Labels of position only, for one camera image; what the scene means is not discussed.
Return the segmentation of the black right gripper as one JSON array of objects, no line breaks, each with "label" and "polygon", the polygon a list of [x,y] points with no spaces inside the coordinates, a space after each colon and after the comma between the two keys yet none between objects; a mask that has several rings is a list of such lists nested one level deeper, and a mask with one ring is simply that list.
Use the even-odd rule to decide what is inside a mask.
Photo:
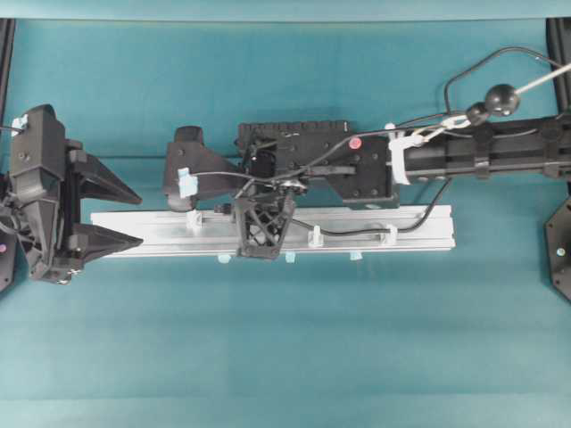
[{"label": "black right gripper", "polygon": [[276,140],[256,140],[244,152],[244,171],[252,177],[238,191],[234,201],[239,230],[236,255],[239,257],[277,258],[293,219],[294,198],[308,190],[308,186],[295,177],[268,181],[276,173],[276,149]]}]

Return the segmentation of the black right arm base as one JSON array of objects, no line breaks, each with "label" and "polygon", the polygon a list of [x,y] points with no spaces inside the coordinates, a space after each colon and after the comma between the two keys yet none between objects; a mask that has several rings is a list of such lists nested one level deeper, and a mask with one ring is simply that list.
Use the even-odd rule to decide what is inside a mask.
[{"label": "black right arm base", "polygon": [[547,220],[544,227],[550,281],[555,290],[567,301],[571,299],[570,217],[570,198],[567,198]]}]

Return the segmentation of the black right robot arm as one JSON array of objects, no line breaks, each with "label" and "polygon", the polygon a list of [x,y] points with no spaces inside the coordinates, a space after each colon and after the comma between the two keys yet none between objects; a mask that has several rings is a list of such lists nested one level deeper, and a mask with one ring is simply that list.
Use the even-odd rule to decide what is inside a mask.
[{"label": "black right robot arm", "polygon": [[295,216],[295,198],[326,182],[344,205],[396,209],[402,186],[472,175],[538,172],[570,176],[570,118],[553,117],[473,124],[461,117],[421,128],[357,132],[343,120],[242,124],[237,147],[245,180],[234,205],[238,254],[274,259],[293,228],[311,248],[329,238],[368,238],[381,243],[417,232],[432,213],[426,208],[406,226],[370,223],[327,230]]}]

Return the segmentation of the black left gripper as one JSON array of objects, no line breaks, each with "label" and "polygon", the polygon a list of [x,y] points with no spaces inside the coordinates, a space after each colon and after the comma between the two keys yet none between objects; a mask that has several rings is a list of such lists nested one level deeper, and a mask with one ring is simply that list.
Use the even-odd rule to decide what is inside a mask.
[{"label": "black left gripper", "polygon": [[66,139],[65,178],[57,194],[19,202],[12,192],[11,220],[28,263],[29,277],[67,284],[86,263],[143,243],[143,239],[80,224],[80,200],[95,199],[139,205],[142,198],[82,143]]}]

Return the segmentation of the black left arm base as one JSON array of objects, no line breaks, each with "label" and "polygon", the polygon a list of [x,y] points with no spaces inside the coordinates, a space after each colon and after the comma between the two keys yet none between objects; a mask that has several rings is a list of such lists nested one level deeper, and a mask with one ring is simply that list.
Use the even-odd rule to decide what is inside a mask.
[{"label": "black left arm base", "polygon": [[13,283],[16,268],[17,251],[20,243],[17,235],[1,224],[1,253],[0,253],[0,291],[5,292]]}]

